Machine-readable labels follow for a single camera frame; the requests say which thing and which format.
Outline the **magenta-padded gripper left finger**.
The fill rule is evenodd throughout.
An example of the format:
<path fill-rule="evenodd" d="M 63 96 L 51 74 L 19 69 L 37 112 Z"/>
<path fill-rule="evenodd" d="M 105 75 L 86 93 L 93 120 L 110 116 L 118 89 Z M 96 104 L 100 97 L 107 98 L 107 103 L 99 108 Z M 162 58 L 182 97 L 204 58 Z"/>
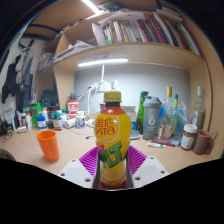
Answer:
<path fill-rule="evenodd" d="M 71 159 L 58 176 L 80 187 L 92 189 L 94 182 L 98 181 L 98 165 L 98 151 L 94 147 L 81 158 Z"/>

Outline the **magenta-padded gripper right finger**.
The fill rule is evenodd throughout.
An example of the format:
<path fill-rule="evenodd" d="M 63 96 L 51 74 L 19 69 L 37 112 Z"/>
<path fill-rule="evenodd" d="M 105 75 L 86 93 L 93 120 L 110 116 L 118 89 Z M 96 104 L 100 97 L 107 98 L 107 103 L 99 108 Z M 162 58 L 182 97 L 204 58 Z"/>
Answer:
<path fill-rule="evenodd" d="M 147 157 L 133 146 L 126 156 L 127 186 L 140 188 L 168 175 L 168 171 L 155 156 Z"/>

